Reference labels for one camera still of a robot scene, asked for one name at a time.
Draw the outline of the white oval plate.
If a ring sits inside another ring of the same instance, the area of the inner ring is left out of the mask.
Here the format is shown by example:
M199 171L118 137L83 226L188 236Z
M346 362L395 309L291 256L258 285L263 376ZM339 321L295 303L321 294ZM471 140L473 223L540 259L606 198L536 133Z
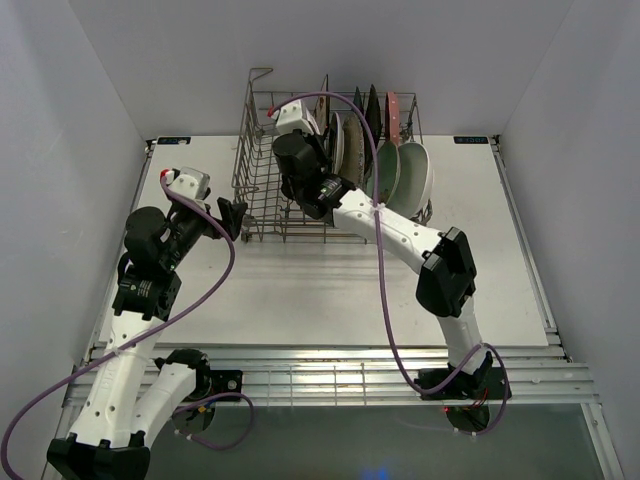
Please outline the white oval plate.
M430 200L434 168L426 147L421 143L405 143L398 151L400 177L387 206L405 218L413 218Z

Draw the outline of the xdof label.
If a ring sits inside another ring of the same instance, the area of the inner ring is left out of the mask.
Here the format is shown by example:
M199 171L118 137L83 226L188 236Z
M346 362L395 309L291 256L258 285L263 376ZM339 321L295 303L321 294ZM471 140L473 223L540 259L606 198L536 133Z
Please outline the xdof label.
M158 145L189 145L189 136L159 137L156 141Z
M458 145L488 145L490 143L486 136L454 136L453 141Z

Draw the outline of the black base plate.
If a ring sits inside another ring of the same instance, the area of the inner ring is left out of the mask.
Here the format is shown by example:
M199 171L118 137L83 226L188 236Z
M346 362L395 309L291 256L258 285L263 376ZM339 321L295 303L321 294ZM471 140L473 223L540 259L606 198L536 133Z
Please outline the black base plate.
M414 379L422 389L433 389L442 383L452 372L449 369L421 369ZM424 395L424 399L430 400L502 400L512 397L510 387L506 386L504 372L498 367L490 367L479 376L460 372L446 386L438 392Z
M244 372L237 369L211 369L208 374L209 392L205 405L217 402L239 402L243 388Z

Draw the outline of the teal square plate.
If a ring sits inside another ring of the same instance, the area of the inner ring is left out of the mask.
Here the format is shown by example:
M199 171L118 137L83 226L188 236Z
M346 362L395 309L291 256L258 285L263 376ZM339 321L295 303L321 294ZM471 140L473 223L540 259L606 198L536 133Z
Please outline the teal square plate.
M358 87L356 87L354 91L353 103L360 113L364 113L364 104L363 104L362 94Z

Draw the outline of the small teal red rimmed plate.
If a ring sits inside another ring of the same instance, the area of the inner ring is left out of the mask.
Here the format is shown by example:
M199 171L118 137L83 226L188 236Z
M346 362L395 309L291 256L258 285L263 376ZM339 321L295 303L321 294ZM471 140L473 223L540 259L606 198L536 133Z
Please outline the small teal red rimmed plate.
M312 114L311 111L306 110L305 111L305 119L307 121L307 123L309 124L309 128L312 131L313 134L315 135L319 135L321 137L324 136L324 131L320 128L320 126L318 125L314 115Z

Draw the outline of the large teal red rimmed plate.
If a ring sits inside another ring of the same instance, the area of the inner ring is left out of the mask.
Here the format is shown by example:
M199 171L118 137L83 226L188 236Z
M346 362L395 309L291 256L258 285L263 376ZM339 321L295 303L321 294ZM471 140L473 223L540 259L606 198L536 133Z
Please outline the large teal red rimmed plate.
M338 174L344 158L344 130L343 122L337 112L331 114L329 123L328 149L331 153L332 172Z

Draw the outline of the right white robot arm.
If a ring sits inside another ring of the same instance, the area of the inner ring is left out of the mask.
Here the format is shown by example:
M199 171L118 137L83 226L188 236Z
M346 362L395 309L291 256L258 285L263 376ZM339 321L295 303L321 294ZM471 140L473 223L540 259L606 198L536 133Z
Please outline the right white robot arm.
M476 267L466 235L416 224L375 203L355 185L330 172L316 135L299 130L272 144L281 190L314 220L356 234L391 253L418 276L416 299L435 315L448 350L445 369L423 371L409 385L422 398L471 399L488 384L491 356L482 347L474 312Z

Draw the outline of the right XDOF label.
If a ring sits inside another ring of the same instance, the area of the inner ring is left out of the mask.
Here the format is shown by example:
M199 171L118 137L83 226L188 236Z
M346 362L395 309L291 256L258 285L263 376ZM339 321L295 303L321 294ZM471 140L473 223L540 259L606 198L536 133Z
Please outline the right XDOF label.
M490 143L486 136L454 136L453 141L458 145L488 145Z

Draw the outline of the black floral square plate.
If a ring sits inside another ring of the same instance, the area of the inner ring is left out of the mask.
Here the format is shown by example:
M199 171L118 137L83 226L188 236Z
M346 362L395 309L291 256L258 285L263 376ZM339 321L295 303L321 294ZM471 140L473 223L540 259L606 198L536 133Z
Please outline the black floral square plate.
M371 84L367 96L365 119L371 131L374 145L378 146L382 135L381 107L376 87Z

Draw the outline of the cream floral square plate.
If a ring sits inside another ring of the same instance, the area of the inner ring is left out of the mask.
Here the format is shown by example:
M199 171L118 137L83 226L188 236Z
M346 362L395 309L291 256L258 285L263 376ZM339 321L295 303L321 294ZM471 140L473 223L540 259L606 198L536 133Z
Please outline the cream floral square plate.
M317 97L314 115L319 127L319 132L321 135L324 135L330 121L330 98L328 96L321 95Z

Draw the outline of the light green floral plate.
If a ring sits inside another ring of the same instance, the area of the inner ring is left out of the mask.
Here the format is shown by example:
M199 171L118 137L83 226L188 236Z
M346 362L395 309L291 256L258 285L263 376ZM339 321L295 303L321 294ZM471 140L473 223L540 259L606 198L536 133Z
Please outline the light green floral plate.
M390 204L396 193L401 174L399 147L386 141L378 150L379 202Z

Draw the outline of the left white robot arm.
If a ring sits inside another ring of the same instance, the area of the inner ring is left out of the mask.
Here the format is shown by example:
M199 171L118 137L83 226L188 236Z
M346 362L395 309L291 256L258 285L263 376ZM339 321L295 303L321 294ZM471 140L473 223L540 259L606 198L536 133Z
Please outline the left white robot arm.
M179 404L210 393L208 358L195 349L156 359L159 376L146 392L140 385L181 287L177 266L201 236L233 241L240 234L246 204L218 198L217 205L220 218L205 204L177 200L167 213L147 206L128 216L102 363L69 433L47 451L63 478L144 478L151 447Z

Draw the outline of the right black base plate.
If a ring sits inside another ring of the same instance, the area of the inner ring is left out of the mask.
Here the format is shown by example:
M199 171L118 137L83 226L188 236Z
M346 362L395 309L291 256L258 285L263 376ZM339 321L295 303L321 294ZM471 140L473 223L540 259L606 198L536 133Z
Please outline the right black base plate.
M421 369L414 379L422 389L433 389L442 383L452 372L449 369ZM438 392L424 395L424 399L430 400L502 400L512 397L510 387L506 386L504 372L498 367L490 367L479 376L460 372L446 386Z

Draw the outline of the pink polka dot plate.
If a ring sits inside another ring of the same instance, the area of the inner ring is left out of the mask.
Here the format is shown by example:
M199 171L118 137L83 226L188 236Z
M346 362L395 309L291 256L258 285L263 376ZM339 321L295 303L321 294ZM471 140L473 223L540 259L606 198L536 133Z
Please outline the pink polka dot plate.
M399 146L401 140L400 109L397 95L389 91L386 94L386 139Z

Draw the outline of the grey speckled round plate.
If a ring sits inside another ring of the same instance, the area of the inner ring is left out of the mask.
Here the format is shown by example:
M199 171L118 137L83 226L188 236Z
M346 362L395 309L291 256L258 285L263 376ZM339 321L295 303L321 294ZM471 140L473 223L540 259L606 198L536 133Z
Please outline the grey speckled round plate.
M343 122L344 152L340 175L357 187L364 180L365 146L364 132L355 113L346 116Z

